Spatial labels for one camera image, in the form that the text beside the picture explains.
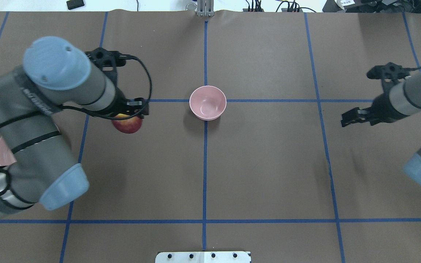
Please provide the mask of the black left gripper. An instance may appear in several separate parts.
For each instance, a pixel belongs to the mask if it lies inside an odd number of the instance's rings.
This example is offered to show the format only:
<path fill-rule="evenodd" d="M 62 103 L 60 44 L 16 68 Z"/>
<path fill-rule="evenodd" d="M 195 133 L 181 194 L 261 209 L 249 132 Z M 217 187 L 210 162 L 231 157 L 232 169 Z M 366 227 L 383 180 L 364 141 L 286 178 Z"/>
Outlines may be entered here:
<path fill-rule="evenodd" d="M 113 119 L 144 119 L 149 115 L 150 98 L 137 97 L 127 99 L 120 90 L 116 91 L 113 101 Z"/>

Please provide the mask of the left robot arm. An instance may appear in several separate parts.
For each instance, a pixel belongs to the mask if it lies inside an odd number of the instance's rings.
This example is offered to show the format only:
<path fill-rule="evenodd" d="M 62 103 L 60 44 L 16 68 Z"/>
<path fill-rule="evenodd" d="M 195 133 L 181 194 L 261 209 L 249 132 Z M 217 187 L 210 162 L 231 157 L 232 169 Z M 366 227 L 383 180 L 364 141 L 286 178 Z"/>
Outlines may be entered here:
<path fill-rule="evenodd" d="M 87 176 L 52 116 L 63 110 L 127 121 L 148 115 L 151 95 L 125 98 L 117 67 L 135 60 L 99 47 L 84 52 L 67 40 L 46 36 L 24 53 L 22 65 L 0 76 L 0 134 L 15 163 L 0 166 L 0 220 L 40 203 L 52 211 L 89 188 Z"/>

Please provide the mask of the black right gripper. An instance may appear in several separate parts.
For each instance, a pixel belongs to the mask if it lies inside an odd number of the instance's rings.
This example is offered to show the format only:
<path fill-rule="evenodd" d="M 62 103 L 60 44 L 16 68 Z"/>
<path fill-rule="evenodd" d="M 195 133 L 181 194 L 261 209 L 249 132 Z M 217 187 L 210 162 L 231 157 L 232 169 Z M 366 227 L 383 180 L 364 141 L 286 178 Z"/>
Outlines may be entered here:
<path fill-rule="evenodd" d="M 355 107 L 341 115 L 341 126 L 346 127 L 355 123 L 369 122 L 371 126 L 379 123 L 393 123 L 397 121 L 397 111 L 393 108 L 389 96 L 377 96 L 370 107 Z"/>

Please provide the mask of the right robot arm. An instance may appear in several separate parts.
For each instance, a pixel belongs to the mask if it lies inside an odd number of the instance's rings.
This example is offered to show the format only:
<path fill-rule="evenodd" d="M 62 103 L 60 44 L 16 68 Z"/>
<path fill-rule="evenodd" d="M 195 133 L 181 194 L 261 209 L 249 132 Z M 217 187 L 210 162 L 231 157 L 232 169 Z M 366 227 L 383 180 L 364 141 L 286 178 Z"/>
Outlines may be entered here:
<path fill-rule="evenodd" d="M 421 112 L 421 66 L 402 67 L 394 63 L 376 65 L 367 72 L 369 79 L 380 80 L 383 93 L 370 107 L 355 107 L 341 115 L 341 126 L 355 123 L 394 123 Z M 421 186 L 421 148 L 404 165 L 403 171 Z"/>

